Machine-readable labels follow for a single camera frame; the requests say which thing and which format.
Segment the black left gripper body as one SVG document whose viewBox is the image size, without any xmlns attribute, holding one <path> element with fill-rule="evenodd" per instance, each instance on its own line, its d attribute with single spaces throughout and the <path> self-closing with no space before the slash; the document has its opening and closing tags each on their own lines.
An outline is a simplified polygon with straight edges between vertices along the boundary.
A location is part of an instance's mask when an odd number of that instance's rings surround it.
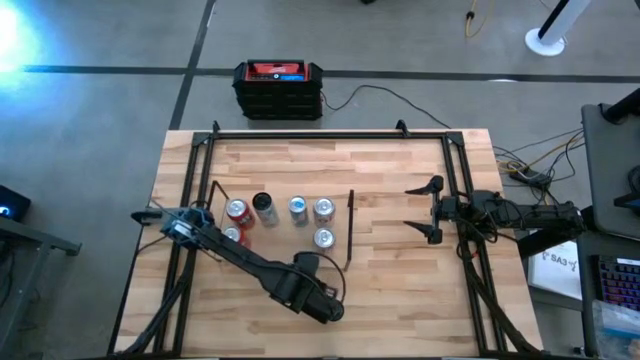
<svg viewBox="0 0 640 360">
<path fill-rule="evenodd" d="M 336 298 L 335 289 L 315 277 L 294 274 L 289 280 L 291 290 L 287 307 L 304 313 L 322 324 L 337 322 L 344 316 L 344 305 Z"/>
</svg>

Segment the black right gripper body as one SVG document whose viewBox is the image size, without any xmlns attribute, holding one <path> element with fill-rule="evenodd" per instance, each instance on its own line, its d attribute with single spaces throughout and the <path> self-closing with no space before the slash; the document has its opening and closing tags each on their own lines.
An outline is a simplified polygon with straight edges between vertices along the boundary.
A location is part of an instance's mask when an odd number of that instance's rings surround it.
<svg viewBox="0 0 640 360">
<path fill-rule="evenodd" d="M 471 217 L 468 203 L 461 202 L 457 196 L 433 196 L 431 210 L 432 225 L 438 226 L 441 221 L 454 221 L 459 219 L 469 220 Z"/>
</svg>

